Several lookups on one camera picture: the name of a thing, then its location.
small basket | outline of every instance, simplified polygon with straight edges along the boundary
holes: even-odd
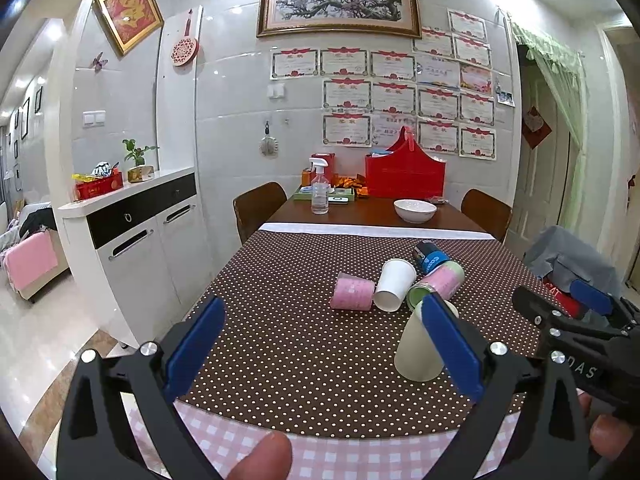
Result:
[[[445,163],[424,153],[411,129],[400,130],[389,155],[366,156],[367,188],[382,198],[429,199],[444,193]]]
[[[120,189],[122,186],[122,173],[116,168],[111,176],[94,180],[93,182],[76,183],[76,200],[95,198]]]

drawer handle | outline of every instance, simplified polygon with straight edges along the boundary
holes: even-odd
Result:
[[[191,204],[191,205],[185,206],[185,207],[183,207],[181,209],[178,209],[178,211],[176,211],[175,213],[172,213],[171,215],[169,215],[166,218],[166,220],[164,221],[164,224],[170,224],[171,222],[173,222],[174,220],[180,218],[181,216],[186,215],[192,209],[196,209],[195,204]]]
[[[142,238],[139,238],[138,240],[133,242],[130,246],[125,247],[119,253],[116,253],[113,256],[109,256],[109,261],[112,262],[118,256],[121,256],[122,254],[126,253],[130,248],[135,247],[136,245],[138,245],[142,240],[145,240],[146,238],[149,238],[153,233],[154,233],[154,230],[153,229],[149,229],[149,231],[147,231],[146,234]]]

spray bottle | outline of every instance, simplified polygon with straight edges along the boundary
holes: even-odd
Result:
[[[329,211],[329,188],[331,184],[324,176],[324,168],[328,166],[324,158],[312,157],[309,159],[316,177],[311,181],[311,211],[317,215],[323,215]]]

white bowl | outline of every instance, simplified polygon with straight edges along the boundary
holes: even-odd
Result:
[[[411,224],[422,224],[430,220],[438,210],[433,204],[422,200],[396,200],[394,207],[398,216]]]

beige paper cup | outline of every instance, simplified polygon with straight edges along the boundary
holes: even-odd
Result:
[[[449,301],[445,303],[454,316],[460,317],[455,306]],[[404,326],[394,365],[402,377],[417,383],[433,381],[444,368],[442,358],[422,324],[422,302],[418,303]]]
[[[373,295],[373,303],[380,310],[395,312],[414,284],[417,277],[415,267],[407,260],[393,258],[382,266],[380,280]]]

